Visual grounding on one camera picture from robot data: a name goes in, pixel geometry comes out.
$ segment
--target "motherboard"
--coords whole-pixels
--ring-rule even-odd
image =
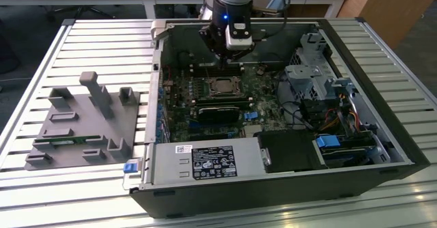
[[[165,74],[170,141],[253,137],[288,127],[276,97],[279,71],[264,63],[204,64]]]

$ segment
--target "desk leg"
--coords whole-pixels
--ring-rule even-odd
[[[146,17],[150,19],[156,19],[156,0],[144,0],[145,10],[146,10]]]
[[[333,3],[329,6],[327,14],[325,14],[327,18],[337,17],[344,2],[345,2],[345,0],[333,0]]]

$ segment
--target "white label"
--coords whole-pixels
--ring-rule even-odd
[[[193,145],[177,145],[177,153],[192,153]]]
[[[238,30],[244,30],[244,29],[246,29],[246,24],[238,24],[238,23],[236,23],[234,24],[234,28],[238,29]]]
[[[73,144],[75,144],[75,142],[71,140],[53,142],[53,145],[73,145]]]

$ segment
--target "power supply label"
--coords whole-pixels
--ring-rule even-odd
[[[193,149],[192,157],[196,180],[237,176],[233,146]]]

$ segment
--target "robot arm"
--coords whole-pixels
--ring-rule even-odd
[[[256,47],[252,31],[253,0],[206,0],[204,16],[212,11],[212,23],[200,31],[221,67],[244,57]]]

